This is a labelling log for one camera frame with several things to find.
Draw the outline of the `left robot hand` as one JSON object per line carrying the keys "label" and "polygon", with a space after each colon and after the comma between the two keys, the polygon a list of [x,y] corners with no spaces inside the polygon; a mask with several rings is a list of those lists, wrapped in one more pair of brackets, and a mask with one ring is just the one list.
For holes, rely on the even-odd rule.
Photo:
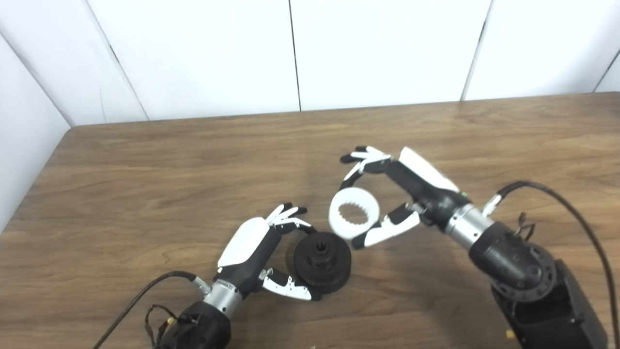
{"label": "left robot hand", "polygon": [[321,300],[319,291],[285,272],[266,267],[285,234],[295,230],[308,236],[317,233],[316,228],[299,218],[306,212],[307,208],[288,202],[277,206],[266,217],[254,217],[242,223],[217,262],[214,281],[230,285],[242,300],[260,289],[296,300]]}

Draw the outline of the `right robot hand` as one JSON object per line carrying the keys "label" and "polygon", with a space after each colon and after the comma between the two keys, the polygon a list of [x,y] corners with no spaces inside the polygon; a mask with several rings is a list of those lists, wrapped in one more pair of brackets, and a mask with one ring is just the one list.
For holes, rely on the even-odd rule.
{"label": "right robot hand", "polygon": [[399,236],[421,222],[443,231],[454,212],[471,203],[451,180],[408,147],[395,159],[372,146],[357,146],[354,152],[343,155],[340,162],[355,165],[344,177],[339,190],[351,188],[365,173],[384,173],[413,200],[412,204],[401,204],[383,220],[352,237],[355,250]]}

